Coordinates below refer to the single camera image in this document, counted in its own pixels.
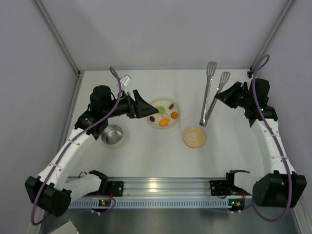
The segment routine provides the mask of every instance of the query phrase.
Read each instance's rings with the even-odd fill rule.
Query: orange toy food
[[[177,112],[172,112],[171,113],[171,118],[177,119],[177,118],[179,118],[179,114]]]
[[[159,121],[159,125],[163,127],[163,126],[168,125],[169,122],[170,122],[170,119],[165,118],[165,119]]]

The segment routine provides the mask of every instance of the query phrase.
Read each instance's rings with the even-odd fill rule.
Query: gray floor
[[[267,217],[279,216],[282,209],[262,208]],[[41,227],[47,234],[70,218],[80,234],[297,234],[297,222],[290,211],[280,222],[270,223],[253,209],[242,214],[211,210],[114,210],[110,214],[71,210],[60,218],[50,217]]]

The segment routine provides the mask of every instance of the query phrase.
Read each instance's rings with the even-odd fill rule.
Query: white tag
[[[123,86],[127,87],[127,85],[130,83],[131,80],[132,80],[132,79],[131,79],[130,76],[125,75],[125,76],[123,76],[123,77],[121,78],[121,84],[122,84]]]

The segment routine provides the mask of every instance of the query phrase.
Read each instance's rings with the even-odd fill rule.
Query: small plate
[[[147,117],[148,122],[155,128],[170,128],[174,126],[180,119],[180,108],[174,101],[170,99],[160,98],[152,101],[151,105],[158,108],[158,110],[162,112]],[[172,113],[174,112],[178,114],[177,118],[173,118],[174,115],[172,115]],[[169,123],[167,125],[161,126],[159,122],[165,119],[168,119]]]

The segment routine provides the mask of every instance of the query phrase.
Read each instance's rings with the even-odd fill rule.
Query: tan round disc
[[[206,142],[206,135],[203,130],[191,127],[184,131],[183,141],[191,148],[199,148]]]

